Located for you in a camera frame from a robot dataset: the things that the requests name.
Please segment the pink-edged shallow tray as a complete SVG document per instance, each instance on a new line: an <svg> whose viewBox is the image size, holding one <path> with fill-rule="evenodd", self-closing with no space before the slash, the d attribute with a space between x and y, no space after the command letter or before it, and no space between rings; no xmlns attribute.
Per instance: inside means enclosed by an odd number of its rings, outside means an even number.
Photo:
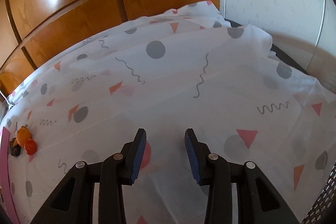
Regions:
<svg viewBox="0 0 336 224"><path fill-rule="evenodd" d="M1 187L4 204L12 223L20 224L15 205L11 194L11 184L9 180L8 170L8 148L9 148L10 132L3 127L1 129Z"/></svg>

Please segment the perforated black metal bin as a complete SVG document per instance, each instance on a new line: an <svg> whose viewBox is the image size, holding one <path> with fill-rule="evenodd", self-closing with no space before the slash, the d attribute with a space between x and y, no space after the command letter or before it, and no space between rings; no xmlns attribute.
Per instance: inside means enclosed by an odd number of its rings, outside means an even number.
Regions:
<svg viewBox="0 0 336 224"><path fill-rule="evenodd" d="M333 166L326 185L308 212L303 224L336 224L336 173Z"/></svg>

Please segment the dark brown dried fruit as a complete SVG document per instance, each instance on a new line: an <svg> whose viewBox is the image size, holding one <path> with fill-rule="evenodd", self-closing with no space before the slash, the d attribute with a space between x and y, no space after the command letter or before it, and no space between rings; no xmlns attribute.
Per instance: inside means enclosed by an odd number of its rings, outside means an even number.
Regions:
<svg viewBox="0 0 336 224"><path fill-rule="evenodd" d="M9 153L13 157L18 157L21 154L21 146L18 144L17 138L13 138L9 142Z"/></svg>

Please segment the small red tomato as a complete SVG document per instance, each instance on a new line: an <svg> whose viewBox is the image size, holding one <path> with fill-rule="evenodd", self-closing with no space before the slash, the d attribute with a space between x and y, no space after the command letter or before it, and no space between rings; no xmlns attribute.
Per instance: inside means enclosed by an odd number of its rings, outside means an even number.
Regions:
<svg viewBox="0 0 336 224"><path fill-rule="evenodd" d="M24 149L27 155L34 155L37 152L37 144L34 139L28 139L25 142Z"/></svg>

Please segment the white patterned tablecloth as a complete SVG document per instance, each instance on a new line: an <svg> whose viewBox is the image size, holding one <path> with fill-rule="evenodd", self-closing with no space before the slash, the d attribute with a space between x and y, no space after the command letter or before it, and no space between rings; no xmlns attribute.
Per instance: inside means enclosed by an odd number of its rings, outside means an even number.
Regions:
<svg viewBox="0 0 336 224"><path fill-rule="evenodd" d="M37 152L13 157L11 194L29 223L70 168L147 146L129 223L202 223L186 129L224 159L253 161L303 220L335 163L335 94L285 64L262 29L232 27L209 2L141 17L77 43L30 74L1 121L9 142L28 125Z"/></svg>

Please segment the orange mandarin with stem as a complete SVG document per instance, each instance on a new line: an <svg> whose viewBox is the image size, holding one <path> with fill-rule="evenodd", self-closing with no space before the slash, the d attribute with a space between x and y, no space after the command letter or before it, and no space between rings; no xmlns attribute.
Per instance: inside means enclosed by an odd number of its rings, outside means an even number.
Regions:
<svg viewBox="0 0 336 224"><path fill-rule="evenodd" d="M28 129L28 125L22 126L17 132L17 143L20 147L24 147L26 141L32 138L32 134Z"/></svg>

